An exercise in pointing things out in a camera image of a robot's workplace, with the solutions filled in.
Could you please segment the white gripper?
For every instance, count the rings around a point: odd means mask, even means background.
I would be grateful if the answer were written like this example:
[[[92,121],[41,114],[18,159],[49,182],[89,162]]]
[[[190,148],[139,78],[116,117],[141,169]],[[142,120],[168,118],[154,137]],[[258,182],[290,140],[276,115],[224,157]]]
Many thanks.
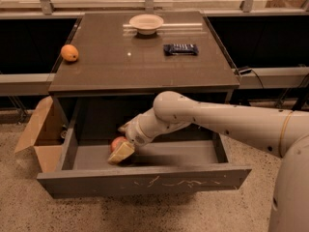
[[[110,157],[108,158],[108,162],[110,164],[120,163],[122,160],[127,159],[135,152],[134,147],[142,147],[153,141],[150,137],[143,133],[139,122],[135,119],[132,119],[129,122],[119,126],[118,132],[124,133],[126,139],[131,144],[127,141],[119,143],[116,150],[111,153]]]

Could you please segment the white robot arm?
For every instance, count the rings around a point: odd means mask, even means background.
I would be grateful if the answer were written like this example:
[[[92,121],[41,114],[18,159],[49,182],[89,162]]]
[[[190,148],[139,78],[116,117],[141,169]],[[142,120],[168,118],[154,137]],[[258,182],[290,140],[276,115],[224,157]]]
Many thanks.
[[[309,113],[194,101],[182,94],[158,94],[153,107],[119,131],[108,162],[117,164],[156,137],[191,124],[222,133],[282,159],[268,232],[309,232]]]

